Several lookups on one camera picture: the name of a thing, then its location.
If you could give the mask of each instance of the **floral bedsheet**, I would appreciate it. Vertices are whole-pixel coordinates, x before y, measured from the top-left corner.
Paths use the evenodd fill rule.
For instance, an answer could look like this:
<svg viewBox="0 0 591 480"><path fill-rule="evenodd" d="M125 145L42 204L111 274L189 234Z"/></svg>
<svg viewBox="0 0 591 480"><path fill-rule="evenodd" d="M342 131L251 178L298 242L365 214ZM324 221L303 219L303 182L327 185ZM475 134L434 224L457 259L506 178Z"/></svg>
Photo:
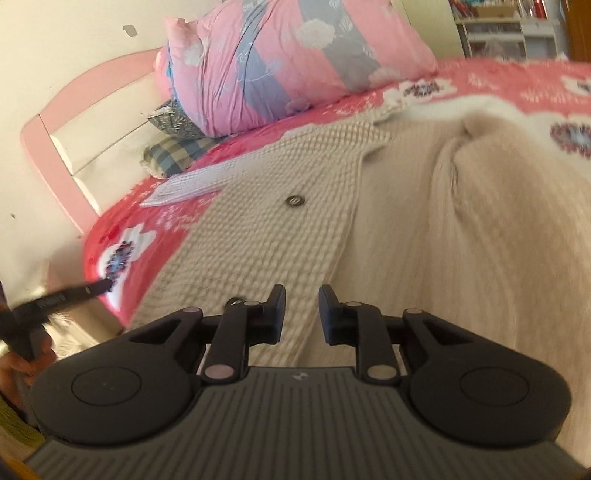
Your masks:
<svg viewBox="0 0 591 480"><path fill-rule="evenodd" d="M257 150L294 128L329 123L385 101L404 101L412 108L415 103L476 94L511 102L563 151L585 162L591 160L591 64L462 59L441 62L432 77L353 95L238 135L210 150L191 170ZM150 284L189 228L217 195L208 193L173 205L140 206L161 182L147 179L136 185L100 217L85 242L85 276L89 281L105 276L114 280L103 302L124 326L129 325Z"/></svg>

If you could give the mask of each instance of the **button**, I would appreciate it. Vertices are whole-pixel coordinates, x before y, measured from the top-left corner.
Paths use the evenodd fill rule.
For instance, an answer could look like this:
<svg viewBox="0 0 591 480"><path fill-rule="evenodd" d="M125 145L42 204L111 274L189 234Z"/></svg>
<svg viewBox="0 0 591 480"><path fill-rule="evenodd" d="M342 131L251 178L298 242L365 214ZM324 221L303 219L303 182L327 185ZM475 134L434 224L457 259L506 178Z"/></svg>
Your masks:
<svg viewBox="0 0 591 480"><path fill-rule="evenodd" d="M305 202L306 199L301 195L292 195L291 197L287 197L285 199L285 203L290 207L299 207L300 205L305 204Z"/></svg>

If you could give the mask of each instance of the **wooden door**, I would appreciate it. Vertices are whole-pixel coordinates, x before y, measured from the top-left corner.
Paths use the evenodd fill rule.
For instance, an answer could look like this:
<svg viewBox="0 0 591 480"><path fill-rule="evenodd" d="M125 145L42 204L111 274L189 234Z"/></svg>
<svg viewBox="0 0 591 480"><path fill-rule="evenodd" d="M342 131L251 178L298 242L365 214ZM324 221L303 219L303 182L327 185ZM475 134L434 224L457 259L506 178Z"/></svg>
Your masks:
<svg viewBox="0 0 591 480"><path fill-rule="evenodd" d="M563 0L570 59L591 62L591 1Z"/></svg>

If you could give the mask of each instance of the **red item on shelf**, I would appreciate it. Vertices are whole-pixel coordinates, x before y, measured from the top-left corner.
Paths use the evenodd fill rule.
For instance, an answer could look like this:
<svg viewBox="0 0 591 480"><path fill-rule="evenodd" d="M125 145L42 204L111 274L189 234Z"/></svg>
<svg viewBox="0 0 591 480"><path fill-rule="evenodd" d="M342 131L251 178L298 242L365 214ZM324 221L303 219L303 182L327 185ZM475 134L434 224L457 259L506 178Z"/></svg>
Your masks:
<svg viewBox="0 0 591 480"><path fill-rule="evenodd" d="M536 17L547 20L546 9L542 0L534 0L534 12Z"/></svg>

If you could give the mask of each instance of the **shelving unit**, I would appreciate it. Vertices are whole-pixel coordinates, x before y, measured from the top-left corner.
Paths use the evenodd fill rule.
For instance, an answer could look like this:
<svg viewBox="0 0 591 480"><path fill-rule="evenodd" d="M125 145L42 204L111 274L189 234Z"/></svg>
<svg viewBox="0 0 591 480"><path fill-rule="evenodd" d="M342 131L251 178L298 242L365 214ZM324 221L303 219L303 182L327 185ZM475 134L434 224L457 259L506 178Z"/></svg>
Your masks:
<svg viewBox="0 0 591 480"><path fill-rule="evenodd" d="M554 23L523 18L464 18L456 26L466 57L477 56L487 42L501 44L506 56L539 59L557 55Z"/></svg>

